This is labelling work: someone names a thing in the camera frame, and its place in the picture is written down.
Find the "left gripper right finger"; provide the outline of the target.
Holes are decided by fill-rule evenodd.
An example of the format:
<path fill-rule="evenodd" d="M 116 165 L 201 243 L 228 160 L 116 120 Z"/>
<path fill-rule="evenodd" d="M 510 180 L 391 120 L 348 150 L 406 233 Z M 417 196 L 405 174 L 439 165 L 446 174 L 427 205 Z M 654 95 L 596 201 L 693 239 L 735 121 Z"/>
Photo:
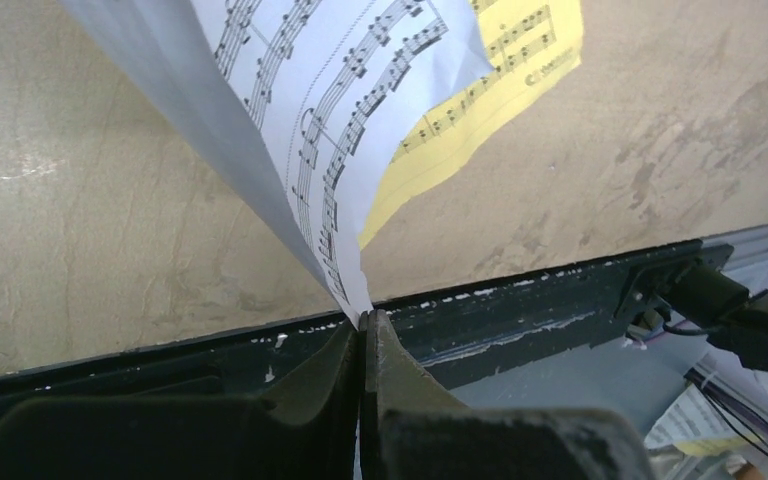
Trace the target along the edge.
<path fill-rule="evenodd" d="M 600 409 L 476 409 L 400 343 L 382 310 L 359 318 L 365 479 L 652 479 L 639 434 Z"/>

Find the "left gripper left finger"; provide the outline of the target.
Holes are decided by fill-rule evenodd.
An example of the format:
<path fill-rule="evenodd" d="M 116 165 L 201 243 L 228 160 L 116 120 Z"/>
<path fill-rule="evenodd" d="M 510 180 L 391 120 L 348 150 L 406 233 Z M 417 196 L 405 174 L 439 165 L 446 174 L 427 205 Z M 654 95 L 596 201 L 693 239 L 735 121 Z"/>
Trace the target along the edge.
<path fill-rule="evenodd" d="M 257 396 L 23 402 L 0 420 L 0 479 L 349 479 L 358 348 L 343 323 Z"/>

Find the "white sheet music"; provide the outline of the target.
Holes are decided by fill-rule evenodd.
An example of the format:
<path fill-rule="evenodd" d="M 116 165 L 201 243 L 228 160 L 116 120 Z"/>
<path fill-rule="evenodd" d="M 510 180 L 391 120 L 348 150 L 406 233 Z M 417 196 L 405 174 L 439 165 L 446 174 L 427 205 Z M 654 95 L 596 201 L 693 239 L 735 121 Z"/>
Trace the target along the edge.
<path fill-rule="evenodd" d="M 351 320 L 358 237 L 421 117 L 490 69 L 465 1 L 68 1 Z"/>

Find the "yellow sheet music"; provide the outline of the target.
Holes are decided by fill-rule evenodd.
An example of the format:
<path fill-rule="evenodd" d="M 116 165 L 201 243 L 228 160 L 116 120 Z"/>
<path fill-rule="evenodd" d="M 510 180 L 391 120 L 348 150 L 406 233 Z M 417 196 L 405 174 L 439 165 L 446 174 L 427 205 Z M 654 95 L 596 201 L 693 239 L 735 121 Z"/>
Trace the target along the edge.
<path fill-rule="evenodd" d="M 578 1 L 472 1 L 492 71 L 429 110 L 402 140 L 358 240 L 366 247 L 408 200 L 457 173 L 497 130 L 581 62 Z"/>

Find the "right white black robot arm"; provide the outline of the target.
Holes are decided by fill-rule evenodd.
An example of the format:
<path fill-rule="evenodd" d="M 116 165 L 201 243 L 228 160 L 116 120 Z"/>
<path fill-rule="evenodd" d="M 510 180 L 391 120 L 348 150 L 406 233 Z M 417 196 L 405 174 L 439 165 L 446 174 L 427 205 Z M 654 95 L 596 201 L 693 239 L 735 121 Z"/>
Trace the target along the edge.
<path fill-rule="evenodd" d="M 631 268 L 614 312 L 634 322 L 647 314 L 660 318 L 657 332 L 703 337 L 736 355 L 741 366 L 768 373 L 768 290 L 752 295 L 719 270 L 729 245 L 647 260 Z M 690 385 L 650 432 L 650 448 L 673 445 L 688 454 L 741 440 L 768 459 L 768 420 L 732 387 L 693 368 Z"/>

